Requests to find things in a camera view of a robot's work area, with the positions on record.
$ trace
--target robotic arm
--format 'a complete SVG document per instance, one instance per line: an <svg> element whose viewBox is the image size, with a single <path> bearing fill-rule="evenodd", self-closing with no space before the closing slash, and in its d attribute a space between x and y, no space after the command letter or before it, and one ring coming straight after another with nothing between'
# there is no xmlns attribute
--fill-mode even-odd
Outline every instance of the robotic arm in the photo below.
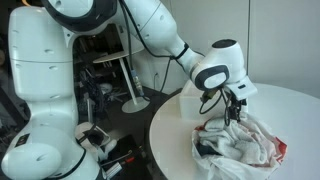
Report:
<svg viewBox="0 0 320 180"><path fill-rule="evenodd" d="M239 44L222 40L205 56L192 51L159 0L42 0L45 8L21 7L9 24L16 94L31 118L11 142L2 170L11 179L107 179L97 157L75 139L78 124L73 90L72 45L80 35L98 34L109 23L126 27L146 47L165 49L195 86L209 93L223 88L234 102L256 92L246 76Z"/></svg>

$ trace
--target round table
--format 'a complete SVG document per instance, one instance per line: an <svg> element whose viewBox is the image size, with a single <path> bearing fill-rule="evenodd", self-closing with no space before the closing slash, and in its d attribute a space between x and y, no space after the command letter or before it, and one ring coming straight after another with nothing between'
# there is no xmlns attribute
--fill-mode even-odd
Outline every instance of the round table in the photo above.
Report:
<svg viewBox="0 0 320 180"><path fill-rule="evenodd" d="M135 54L135 53L140 52L142 50L143 50L143 47L134 48L132 50L132 54ZM123 58L126 56L129 56L128 51L120 51L120 52L113 53L110 55L102 56L102 57L94 60L93 63L95 63L95 64L96 63L104 63L104 62L119 59L120 65L122 68L122 72L123 72L124 77L126 79L126 82L127 82L130 94L131 94L131 98L132 98L131 100L129 100L123 104L122 111L125 113L134 113L134 112L140 111L140 110L144 109L145 107L147 107L149 105L149 102L144 100L142 97L137 98L135 96L132 85L131 85L131 81L130 81L130 78L129 78L129 75L128 75L128 72L126 69L126 66L124 65L124 62L123 62Z"/></svg>
<svg viewBox="0 0 320 180"><path fill-rule="evenodd" d="M255 85L258 94L249 98L249 114L268 124L288 145L282 165L270 179L319 179L320 100L281 87ZM183 120L179 96L168 100L154 116L151 150L168 179L203 179L191 155L191 132L204 120Z"/></svg>

